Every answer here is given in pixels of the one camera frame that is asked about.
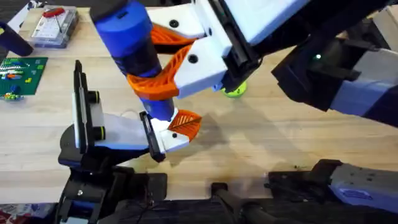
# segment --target small screw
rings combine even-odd
[[[188,61],[191,62],[191,63],[197,63],[198,60],[199,60],[198,56],[196,56],[196,55],[189,55],[188,56]]]
[[[170,25],[170,27],[177,28],[180,25],[180,23],[178,23],[178,21],[176,21],[175,19],[172,19],[169,22],[169,25]]]

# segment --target plastic box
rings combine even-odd
[[[57,17],[41,17],[34,29],[30,43],[34,47],[65,48],[79,21],[77,8],[74,6],[45,6],[44,11],[57,7],[64,8],[65,12]]]

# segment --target orange 3d-printed part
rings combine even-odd
[[[179,90],[174,83],[174,76],[190,48],[191,45],[188,45],[180,49],[156,77],[142,78],[128,74],[127,80],[136,95],[147,100],[166,100],[178,96]]]
[[[168,130],[189,137],[189,141],[198,134],[201,125],[201,116],[187,110],[179,110]]]
[[[152,42],[155,45],[188,45],[192,44],[196,39],[187,39],[176,34],[174,31],[154,24],[150,33]]]

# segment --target wooden tabletop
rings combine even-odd
[[[30,11],[20,31],[28,38],[41,9]],[[0,203],[56,202],[69,170],[58,164],[59,139],[72,122],[72,74],[83,64],[91,90],[99,90],[106,113],[135,117],[138,97],[109,56],[87,8],[66,49],[35,49],[49,57],[37,93],[0,101]],[[139,172],[165,172],[169,199],[208,198],[212,182],[230,184],[242,197],[266,197],[264,177],[272,170],[308,170],[323,158],[398,171],[398,129],[374,121],[324,113],[288,99],[270,71],[289,52],[264,59],[242,98],[205,90],[175,104],[203,116],[199,135],[158,164],[146,155],[124,163]],[[170,56],[160,55],[165,65]]]

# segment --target blue motor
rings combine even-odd
[[[96,30],[120,71],[138,77],[157,76],[162,67],[150,38],[152,23],[145,7],[137,1],[102,1],[90,9]],[[173,99],[153,101],[141,98],[146,111],[162,121],[174,113]]]

